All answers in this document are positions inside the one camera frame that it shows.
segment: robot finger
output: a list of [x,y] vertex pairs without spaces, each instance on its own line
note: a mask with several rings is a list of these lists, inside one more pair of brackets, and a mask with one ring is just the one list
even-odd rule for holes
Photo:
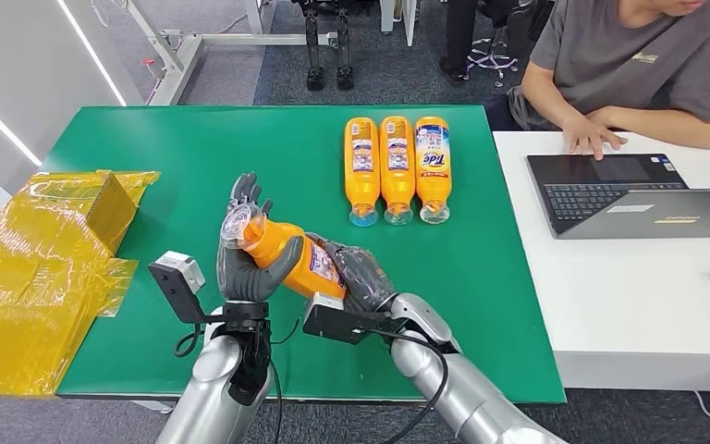
[[246,203],[256,181],[257,174],[253,171],[251,173],[241,174],[233,185],[232,192],[230,193],[230,201],[237,201],[239,204]]
[[261,187],[257,182],[254,182],[254,186],[251,187],[251,191],[249,191],[249,202],[254,202],[257,204],[257,199],[260,198],[260,192],[263,190],[263,187]]
[[265,199],[265,203],[263,203],[263,214],[268,216],[268,214],[271,212],[271,208],[274,207],[274,201],[270,199]]

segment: black cable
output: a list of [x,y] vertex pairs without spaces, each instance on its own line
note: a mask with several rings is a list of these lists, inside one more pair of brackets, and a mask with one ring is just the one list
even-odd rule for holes
[[276,414],[276,432],[274,434],[274,444],[279,442],[279,433],[281,432],[281,415],[282,415],[282,403],[281,403],[281,382],[279,382],[279,372],[276,371],[276,366],[274,365],[274,360],[268,362],[271,365],[271,369],[274,371],[274,379],[276,380],[276,398],[279,401],[279,411]]
[[289,334],[285,336],[284,339],[280,340],[279,342],[271,342],[271,345],[279,345],[287,342],[293,334],[295,334],[295,330],[298,329],[298,324],[300,324],[300,318],[296,317],[295,318],[295,325],[292,326],[292,329],[289,331]]
[[383,444],[393,444],[395,442],[398,442],[400,439],[404,438],[407,436],[407,434],[417,425],[421,422],[421,420],[429,413],[431,412],[431,409],[434,408],[435,404],[437,401],[439,401],[439,398],[442,396],[442,392],[445,390],[445,385],[447,385],[447,376],[448,376],[448,368],[447,368],[447,361],[445,360],[445,356],[443,356],[442,352],[437,350],[434,345],[426,342],[425,340],[422,339],[417,339],[413,338],[412,336],[406,336],[406,335],[401,335],[398,333],[390,333],[387,331],[382,331],[382,330],[369,330],[372,333],[376,333],[378,335],[382,335],[388,338],[392,339],[403,339],[403,340],[408,340],[409,342],[414,342],[416,344],[422,345],[423,347],[429,349],[430,351],[434,352],[436,357],[439,358],[440,363],[442,363],[442,380],[439,382],[439,388],[436,390],[434,396],[431,397],[431,399],[426,403],[425,407],[423,407],[423,410],[421,410],[415,417],[402,428],[401,430],[396,433],[391,439],[384,441]]
[[[197,345],[197,338],[199,338],[203,332],[204,332],[204,330],[202,330],[201,325],[195,324],[193,332],[189,333],[188,335],[184,335],[183,338],[179,339],[178,342],[176,342],[176,346],[173,348],[173,354],[175,354],[179,358],[183,358],[184,356],[188,356],[189,353],[194,351],[194,347]],[[182,351],[181,346],[184,344],[184,342],[186,342],[189,339],[191,339],[191,342],[189,343],[189,347],[187,347],[186,349],[184,349]]]

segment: person's leg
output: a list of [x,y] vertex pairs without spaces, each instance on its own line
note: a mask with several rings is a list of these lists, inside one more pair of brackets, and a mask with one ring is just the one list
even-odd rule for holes
[[447,55],[439,61],[439,67],[448,76],[460,78],[466,74],[467,56],[472,49],[477,0],[452,0],[446,8]]
[[488,99],[483,105],[485,117],[491,131],[522,131],[523,128],[513,118],[510,112],[510,102],[507,94],[499,94]]

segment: tide bottle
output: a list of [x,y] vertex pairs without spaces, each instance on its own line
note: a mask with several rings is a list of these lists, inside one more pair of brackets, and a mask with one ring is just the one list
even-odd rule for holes
[[447,123],[440,117],[422,117],[415,123],[415,187],[423,202],[420,216],[429,224],[450,217],[447,197],[453,187]]
[[227,215],[221,232],[227,248],[245,251],[260,268],[272,264],[293,236],[302,237],[302,252],[284,285],[309,299],[319,291],[343,301],[345,286],[336,265],[302,228],[269,220],[256,205],[244,203]]
[[369,227],[377,221],[374,209],[380,193],[380,156],[377,126],[355,117],[344,128],[344,188],[352,205],[349,221]]
[[412,125],[405,117],[386,117],[380,125],[380,182],[385,199],[385,221],[407,225],[415,195],[415,144]]

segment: green tabletop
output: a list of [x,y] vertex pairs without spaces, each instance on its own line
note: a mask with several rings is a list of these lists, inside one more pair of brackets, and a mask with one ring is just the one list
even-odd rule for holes
[[[450,128],[450,219],[405,227],[382,217],[353,227],[343,184],[343,129],[356,116],[440,116]],[[467,356],[512,401],[565,400],[521,246],[494,141],[480,106],[171,106],[81,109],[43,169],[157,170],[118,251],[141,266],[117,316],[97,319],[59,395],[177,395],[197,352],[172,347],[181,324],[147,265],[167,250],[197,259],[203,309],[222,303],[214,262],[233,180],[257,171],[271,218],[367,247],[398,290],[421,295],[450,324]],[[380,214],[384,203],[380,203]],[[417,203],[414,203],[417,215]],[[270,300],[281,339],[305,300],[282,287]],[[358,346],[299,331],[274,346],[283,394],[301,399],[417,400],[385,344]]]

